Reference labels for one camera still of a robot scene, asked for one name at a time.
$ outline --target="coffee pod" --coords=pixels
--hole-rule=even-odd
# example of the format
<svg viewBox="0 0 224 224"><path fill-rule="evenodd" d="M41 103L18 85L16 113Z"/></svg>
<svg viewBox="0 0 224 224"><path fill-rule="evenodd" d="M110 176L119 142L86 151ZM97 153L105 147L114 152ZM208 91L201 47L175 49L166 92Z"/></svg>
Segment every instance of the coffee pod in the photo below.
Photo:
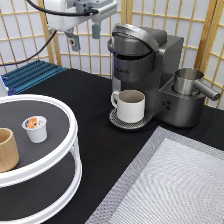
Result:
<svg viewBox="0 0 224 224"><path fill-rule="evenodd" d="M42 116L27 118L22 127L26 130L30 141L33 143L43 142L47 138L47 119Z"/></svg>

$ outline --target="mug handle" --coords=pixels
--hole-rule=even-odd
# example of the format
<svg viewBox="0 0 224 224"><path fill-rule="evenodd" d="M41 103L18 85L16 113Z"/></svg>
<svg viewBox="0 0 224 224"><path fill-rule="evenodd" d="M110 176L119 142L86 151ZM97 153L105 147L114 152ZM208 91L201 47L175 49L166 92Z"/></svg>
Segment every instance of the mug handle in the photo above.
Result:
<svg viewBox="0 0 224 224"><path fill-rule="evenodd" d="M117 104L115 103L115 96L117 96L117 98L118 98L118 94L119 94L119 92L118 91L115 91L115 92L113 92L112 93L112 95L111 95L111 103L112 103L112 105L115 107L115 108L117 108Z"/></svg>

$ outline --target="shoji screen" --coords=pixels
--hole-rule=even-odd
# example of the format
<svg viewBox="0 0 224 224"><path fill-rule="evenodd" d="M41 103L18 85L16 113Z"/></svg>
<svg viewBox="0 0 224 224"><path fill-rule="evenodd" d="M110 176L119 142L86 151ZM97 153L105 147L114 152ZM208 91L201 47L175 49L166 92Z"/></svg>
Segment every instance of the shoji screen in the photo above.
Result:
<svg viewBox="0 0 224 224"><path fill-rule="evenodd" d="M92 21L89 20L75 28L75 34L80 37L80 52L72 51L68 38L64 33L58 33L59 53L62 65L76 68L102 76L111 76L111 55L107 49L107 41L111 36L114 24L121 22L122 0L118 0L118 13L102 22L101 39L92 39Z"/></svg>
<svg viewBox="0 0 224 224"><path fill-rule="evenodd" d="M216 1L129 0L129 8L132 1L128 22L135 26L164 29L169 35L184 37L180 67L194 67L204 25L206 35L211 23L213 11L209 11L211 15L208 16L207 12L209 8L214 9Z"/></svg>
<svg viewBox="0 0 224 224"><path fill-rule="evenodd" d="M42 0L33 0L41 5ZM34 55L49 38L45 15L36 11L25 0L0 0L0 64L22 61ZM54 63L51 45L33 60ZM0 75L18 66L0 67Z"/></svg>
<svg viewBox="0 0 224 224"><path fill-rule="evenodd" d="M207 100L207 104L224 110L224 0L219 0L216 6L213 23L201 70L205 73L206 84L222 93L219 101Z"/></svg>

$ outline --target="coffee machine drip tray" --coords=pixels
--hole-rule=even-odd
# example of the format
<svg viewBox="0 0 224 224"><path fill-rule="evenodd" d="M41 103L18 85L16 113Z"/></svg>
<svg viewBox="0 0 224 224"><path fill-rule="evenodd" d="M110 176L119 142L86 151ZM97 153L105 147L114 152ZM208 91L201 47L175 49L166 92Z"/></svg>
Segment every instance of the coffee machine drip tray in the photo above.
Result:
<svg viewBox="0 0 224 224"><path fill-rule="evenodd" d="M152 115L145 114L144 118L136 123L126 123L118 119L117 117L117 109L114 108L111 110L109 115L110 122L117 128L123 131L137 131L147 125L151 119L153 118Z"/></svg>

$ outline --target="round tiered stand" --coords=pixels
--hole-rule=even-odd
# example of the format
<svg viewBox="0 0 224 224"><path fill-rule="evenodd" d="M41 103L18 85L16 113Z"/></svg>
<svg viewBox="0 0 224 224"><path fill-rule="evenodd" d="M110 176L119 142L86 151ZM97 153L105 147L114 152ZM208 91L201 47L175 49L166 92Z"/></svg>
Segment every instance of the round tiered stand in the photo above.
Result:
<svg viewBox="0 0 224 224"><path fill-rule="evenodd" d="M28 115L49 118L45 142L29 141L21 126ZM10 116L18 119L14 122ZM0 173L0 223L42 223L66 206L81 181L75 116L66 104L54 98L18 95L0 98L0 119L0 128L5 126L14 132L20 154L13 170Z"/></svg>

